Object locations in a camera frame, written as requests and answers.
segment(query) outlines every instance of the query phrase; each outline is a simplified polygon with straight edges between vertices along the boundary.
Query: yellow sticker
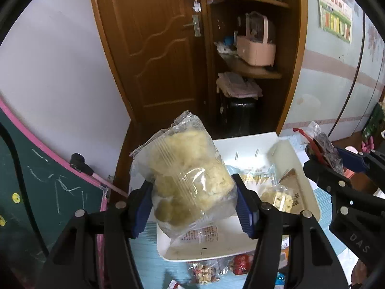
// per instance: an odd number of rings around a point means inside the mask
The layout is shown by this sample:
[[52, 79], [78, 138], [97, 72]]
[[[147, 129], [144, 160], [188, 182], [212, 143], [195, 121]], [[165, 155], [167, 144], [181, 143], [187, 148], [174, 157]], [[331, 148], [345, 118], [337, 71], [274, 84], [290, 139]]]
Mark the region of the yellow sticker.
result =
[[18, 193], [14, 193], [12, 195], [12, 200], [15, 202], [15, 203], [19, 203], [20, 202], [20, 196]]
[[5, 223], [6, 223], [6, 221], [5, 221], [4, 217], [0, 215], [0, 226], [5, 226]]

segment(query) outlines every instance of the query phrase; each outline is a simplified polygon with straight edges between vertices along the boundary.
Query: blue striped mat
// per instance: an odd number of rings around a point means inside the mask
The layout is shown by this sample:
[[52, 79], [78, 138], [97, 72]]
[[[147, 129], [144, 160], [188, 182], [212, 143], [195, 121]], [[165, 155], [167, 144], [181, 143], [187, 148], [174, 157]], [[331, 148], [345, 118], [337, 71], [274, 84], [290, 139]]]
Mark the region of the blue striped mat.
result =
[[[338, 255], [346, 246], [328, 228], [332, 220], [330, 195], [319, 188], [314, 192], [321, 209], [320, 225]], [[168, 262], [159, 256], [156, 248], [156, 223], [154, 222], [148, 222], [144, 232], [137, 239], [130, 240], [130, 244], [145, 289], [166, 289], [172, 279], [181, 283], [185, 289], [241, 289], [246, 279], [246, 275], [235, 276], [229, 272], [227, 275], [221, 276], [221, 280], [217, 283], [202, 286], [189, 284], [190, 275], [186, 263]]]

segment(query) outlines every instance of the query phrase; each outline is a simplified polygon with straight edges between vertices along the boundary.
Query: white tray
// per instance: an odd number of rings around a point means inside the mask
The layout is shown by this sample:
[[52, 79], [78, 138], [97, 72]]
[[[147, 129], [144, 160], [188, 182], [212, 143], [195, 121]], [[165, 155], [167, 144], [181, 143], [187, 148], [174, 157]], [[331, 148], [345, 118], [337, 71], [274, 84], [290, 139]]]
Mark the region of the white tray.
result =
[[[278, 179], [292, 168], [295, 168], [302, 191], [305, 208], [310, 210], [319, 221], [320, 208], [305, 176], [302, 164], [288, 140], [280, 139], [276, 133], [214, 140], [225, 164], [273, 164], [275, 163]], [[159, 255], [173, 262], [201, 261], [254, 251], [257, 240], [251, 240], [242, 231], [238, 216], [214, 223], [218, 229], [218, 241], [205, 243], [180, 243], [171, 245], [171, 239], [157, 227], [157, 249]]]

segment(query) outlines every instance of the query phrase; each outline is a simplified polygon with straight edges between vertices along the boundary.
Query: wooden door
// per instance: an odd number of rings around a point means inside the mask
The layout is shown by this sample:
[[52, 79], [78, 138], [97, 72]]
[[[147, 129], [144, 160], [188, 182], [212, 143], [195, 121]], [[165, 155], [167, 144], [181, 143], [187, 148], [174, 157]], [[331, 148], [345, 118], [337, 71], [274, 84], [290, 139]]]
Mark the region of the wooden door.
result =
[[[205, 44], [194, 1], [92, 0], [120, 93], [146, 135], [187, 109], [202, 119], [207, 113]], [[199, 16], [200, 37], [193, 26], [184, 26], [193, 14]]]

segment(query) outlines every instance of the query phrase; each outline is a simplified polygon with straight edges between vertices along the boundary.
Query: wooden shelf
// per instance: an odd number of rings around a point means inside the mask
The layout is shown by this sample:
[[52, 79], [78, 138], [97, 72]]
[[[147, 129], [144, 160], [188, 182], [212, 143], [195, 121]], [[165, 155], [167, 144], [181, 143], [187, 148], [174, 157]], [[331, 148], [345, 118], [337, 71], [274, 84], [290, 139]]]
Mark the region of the wooden shelf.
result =
[[219, 54], [220, 57], [226, 62], [232, 72], [236, 72], [244, 77], [256, 78], [256, 79], [281, 79], [282, 74], [278, 72], [270, 72], [264, 67], [251, 66], [247, 64], [243, 59], [239, 59], [234, 55]]
[[[224, 1], [229, 1], [229, 0], [209, 0], [207, 2], [207, 4], [217, 4], [217, 3], [224, 2]], [[262, 2], [262, 3], [268, 3], [268, 4], [273, 4], [276, 6], [281, 6], [281, 7], [287, 8], [287, 9], [290, 8], [289, 4], [287, 4], [285, 2], [277, 1], [277, 0], [247, 0], [247, 1], [258, 1], [258, 2]]]

